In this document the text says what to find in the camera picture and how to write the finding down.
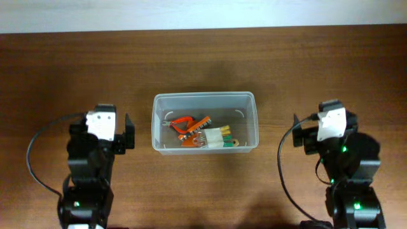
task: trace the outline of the green light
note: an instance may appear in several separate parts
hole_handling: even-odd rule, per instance
[[[360,203],[360,202],[354,203],[354,209],[355,209],[355,210],[360,210],[360,209],[362,209],[361,203]]]

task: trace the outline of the plier handle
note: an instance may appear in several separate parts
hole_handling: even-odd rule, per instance
[[[176,120],[173,120],[173,121],[163,121],[162,125],[164,127],[172,127],[180,134],[189,134],[187,130],[181,130],[180,128],[176,127],[175,125],[186,122],[186,121],[194,121],[194,120],[195,119],[191,116],[185,116],[185,117],[181,117]]]

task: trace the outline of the plastic bin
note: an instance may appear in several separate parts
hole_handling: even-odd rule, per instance
[[[175,120],[182,116],[192,116],[197,120],[210,116],[212,123],[208,128],[229,125],[233,138],[239,141],[239,146],[181,147],[181,141],[177,138],[179,134],[172,128],[164,127],[162,121]],[[154,98],[153,104],[151,140],[153,148],[163,155],[248,153],[259,144],[258,117],[254,96],[251,92],[158,94]]]

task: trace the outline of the brown tabletop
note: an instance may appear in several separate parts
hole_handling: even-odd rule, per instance
[[[319,102],[340,99],[377,139],[373,187],[387,228],[407,225],[407,26],[367,25],[189,31],[0,35],[0,227],[58,228],[57,196],[30,177],[25,151],[56,117],[115,104],[136,125],[136,149],[116,157],[109,226],[272,227],[306,219],[288,201],[277,145]],[[250,91],[260,144],[248,154],[161,156],[151,147],[156,94]],[[40,137],[32,166],[61,190],[69,173],[67,123]],[[282,152],[287,188],[311,215],[331,220],[318,156],[291,140]],[[320,173],[326,178],[324,170]]]

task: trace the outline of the wire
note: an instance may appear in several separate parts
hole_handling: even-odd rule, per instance
[[[62,194],[57,191],[54,190],[53,188],[49,187],[48,185],[44,184],[44,182],[42,182],[34,173],[34,171],[31,168],[31,163],[30,163],[30,154],[32,151],[32,147],[34,145],[35,140],[38,138],[38,136],[40,134],[42,134],[45,130],[48,130],[50,127],[52,127],[53,125],[60,123],[62,121],[66,121],[72,118],[76,118],[76,117],[80,117],[80,116],[84,116],[86,115],[86,113],[75,113],[75,114],[69,114],[66,116],[63,116],[55,121],[50,122],[49,124],[45,125],[43,128],[41,128],[40,130],[38,130],[38,132],[36,132],[36,134],[34,134],[34,137],[32,137],[30,144],[28,145],[28,149],[27,149],[27,156],[26,156],[26,162],[27,162],[27,167],[28,170],[30,171],[31,176],[34,178],[34,180],[36,180],[42,187],[46,188],[47,190],[53,192],[54,194],[59,196],[59,200],[62,200]]]
[[[318,180],[319,180],[320,182],[322,182],[322,183],[324,183],[324,184],[327,184],[327,185],[331,185],[330,182],[327,182],[327,181],[322,180],[322,179],[319,177],[319,175],[318,175],[318,167],[319,167],[319,164],[321,163],[321,160],[322,160],[322,158],[319,158],[319,160],[318,160],[318,162],[317,162],[317,165],[315,166],[315,175],[317,175],[317,178],[318,178]]]
[[[281,180],[281,185],[282,188],[284,189],[284,193],[286,194],[287,198],[290,200],[290,202],[302,213],[304,214],[306,217],[308,217],[309,219],[311,219],[312,221],[316,222],[319,226],[326,228],[326,229],[332,229],[329,226],[326,226],[322,221],[315,219],[314,217],[312,217],[311,215],[309,215],[306,211],[304,211],[294,200],[293,198],[290,196],[290,194],[288,193],[286,184],[284,183],[284,178],[282,176],[282,169],[281,169],[281,148],[282,145],[284,144],[284,141],[286,140],[287,136],[296,128],[299,127],[301,124],[306,123],[308,121],[312,121],[314,119],[314,114],[309,116],[308,118],[303,119],[302,121],[295,123],[282,137],[280,144],[279,144],[279,150],[277,152],[277,167],[279,168],[279,175],[280,175],[280,180]]]

